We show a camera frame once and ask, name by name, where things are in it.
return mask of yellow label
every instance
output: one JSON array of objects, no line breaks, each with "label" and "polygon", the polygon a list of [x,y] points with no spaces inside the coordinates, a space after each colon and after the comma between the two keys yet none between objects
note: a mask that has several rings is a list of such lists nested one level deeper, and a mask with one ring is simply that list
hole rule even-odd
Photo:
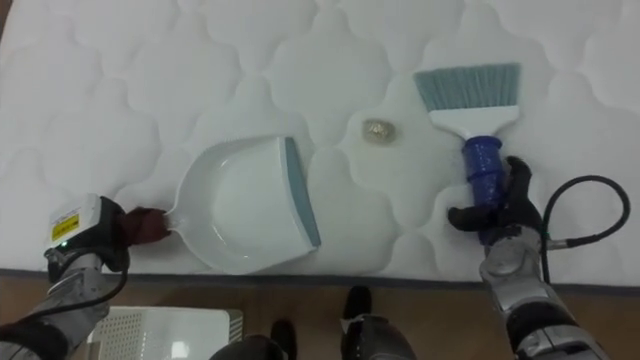
[{"label": "yellow label", "polygon": [[80,226],[80,215],[75,214],[70,216],[61,222],[57,223],[56,226],[53,227],[53,231],[51,232],[51,240],[56,241],[66,234],[72,232]]}]

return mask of brush bristles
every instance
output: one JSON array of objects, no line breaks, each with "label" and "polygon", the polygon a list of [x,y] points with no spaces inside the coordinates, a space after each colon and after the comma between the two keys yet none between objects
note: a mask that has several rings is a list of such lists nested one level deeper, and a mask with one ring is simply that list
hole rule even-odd
[{"label": "brush bristles", "polygon": [[520,64],[438,69],[413,79],[429,111],[512,106],[518,102]]}]

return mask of brush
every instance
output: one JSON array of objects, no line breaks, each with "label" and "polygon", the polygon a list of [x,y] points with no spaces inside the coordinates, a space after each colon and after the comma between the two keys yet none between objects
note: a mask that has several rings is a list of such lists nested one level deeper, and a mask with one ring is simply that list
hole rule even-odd
[{"label": "brush", "polygon": [[[462,154],[474,204],[499,206],[505,172],[502,142],[494,134],[520,116],[520,64],[436,69],[413,79],[433,124],[465,140]],[[487,234],[478,236],[486,244]]]}]

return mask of brown gripper pad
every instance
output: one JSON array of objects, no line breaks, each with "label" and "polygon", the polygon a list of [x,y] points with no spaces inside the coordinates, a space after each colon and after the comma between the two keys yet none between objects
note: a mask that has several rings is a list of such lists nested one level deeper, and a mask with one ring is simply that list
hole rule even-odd
[{"label": "brown gripper pad", "polygon": [[164,214],[164,210],[139,207],[120,215],[117,222],[124,232],[126,245],[153,243],[169,236],[171,232],[165,224]]}]

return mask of quilted mattress surface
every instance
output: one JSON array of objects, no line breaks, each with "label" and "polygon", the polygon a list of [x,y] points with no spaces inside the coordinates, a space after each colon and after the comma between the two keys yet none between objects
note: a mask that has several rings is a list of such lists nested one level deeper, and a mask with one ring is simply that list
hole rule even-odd
[{"label": "quilted mattress surface", "polygon": [[[0,46],[0,268],[42,270],[51,211],[95,192],[170,209],[207,147],[295,138],[321,249],[267,273],[474,281],[483,249],[447,225],[470,202],[461,140],[435,129],[419,70],[520,62],[523,116],[500,133],[541,204],[601,174],[640,192],[640,3],[632,0],[15,0]],[[385,146],[362,123],[396,127]],[[571,190],[553,237],[613,223]],[[556,282],[640,285],[640,222],[550,254]],[[175,235],[132,272],[215,274]]]}]

